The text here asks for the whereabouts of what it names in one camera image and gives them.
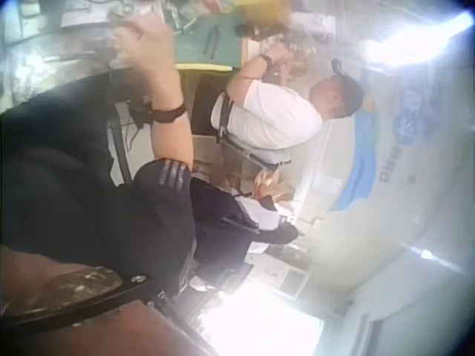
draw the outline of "green cutting mat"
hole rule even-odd
[[[177,63],[206,63],[240,67],[241,38],[235,32],[235,28],[239,24],[241,24],[241,19],[238,12],[199,19],[193,33],[175,36]],[[214,26],[218,26],[220,38],[214,59],[211,59],[213,38],[210,41],[208,53],[204,54],[203,51],[206,37]]]

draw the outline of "watch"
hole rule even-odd
[[[160,124],[171,124],[186,112],[185,102],[178,108],[171,111],[150,110],[148,113],[151,120],[159,122]]]

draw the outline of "black watch strap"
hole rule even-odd
[[[260,57],[267,63],[267,71],[270,71],[272,67],[274,67],[274,62],[269,56],[266,56],[265,54],[261,54]]]
[[[151,118],[155,122],[162,124],[170,124],[186,112],[185,102],[180,105],[178,108],[171,111],[160,111],[160,110],[151,110]]]

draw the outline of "ear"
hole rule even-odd
[[[343,98],[338,90],[329,90],[327,91],[327,102],[332,109],[339,108],[343,105]]]

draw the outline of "neck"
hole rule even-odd
[[[312,106],[314,107],[315,110],[317,110],[317,113],[320,114],[320,117],[321,117],[321,121],[323,122],[327,122],[328,120],[331,120],[332,118],[331,117],[328,117],[328,115],[326,115],[321,109],[318,108],[318,105],[314,102],[310,102],[310,104],[312,104]]]

